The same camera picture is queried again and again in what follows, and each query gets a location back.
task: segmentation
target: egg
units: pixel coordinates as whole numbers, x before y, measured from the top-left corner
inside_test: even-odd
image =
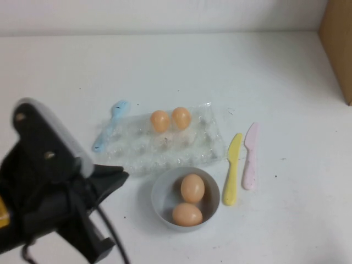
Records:
[[[182,227],[192,227],[203,222],[202,212],[190,203],[180,203],[172,211],[172,218],[176,225]]]
[[[181,194],[186,202],[195,204],[202,200],[205,192],[204,181],[196,174],[187,175],[181,183]]]
[[[152,123],[155,131],[163,133],[168,130],[170,126],[170,117],[165,111],[155,111],[150,116],[150,122]]]
[[[192,121],[192,116],[190,112],[184,107],[177,107],[172,112],[171,116],[179,129],[187,128]]]

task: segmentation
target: bowl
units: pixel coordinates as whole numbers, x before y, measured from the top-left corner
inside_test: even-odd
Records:
[[[181,183],[188,174],[197,174],[204,181],[203,199],[196,204],[203,214],[203,223],[193,227],[181,227],[173,223],[172,210],[185,202],[181,195]],[[193,167],[179,167],[163,173],[154,183],[151,200],[156,214],[167,227],[178,232],[195,231],[203,227],[215,214],[220,204],[220,191],[215,180],[204,170]]]

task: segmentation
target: egg carton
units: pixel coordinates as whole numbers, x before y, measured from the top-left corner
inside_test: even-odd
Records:
[[[95,153],[102,165],[123,166],[129,173],[150,174],[174,167],[196,166],[224,159],[225,145],[210,103],[187,108],[191,124],[179,130],[175,124],[159,134],[151,114],[122,118],[106,138],[106,148]],[[172,111],[166,111],[171,117]]]

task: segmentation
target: white wall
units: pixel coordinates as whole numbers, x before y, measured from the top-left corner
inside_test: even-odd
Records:
[[[0,0],[0,36],[316,30],[327,0]]]

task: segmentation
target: yellow plastic knife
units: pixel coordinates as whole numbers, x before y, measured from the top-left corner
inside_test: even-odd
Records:
[[[237,199],[237,166],[240,156],[240,146],[242,142],[242,134],[238,133],[229,146],[228,161],[230,170],[225,187],[224,204],[233,205]]]

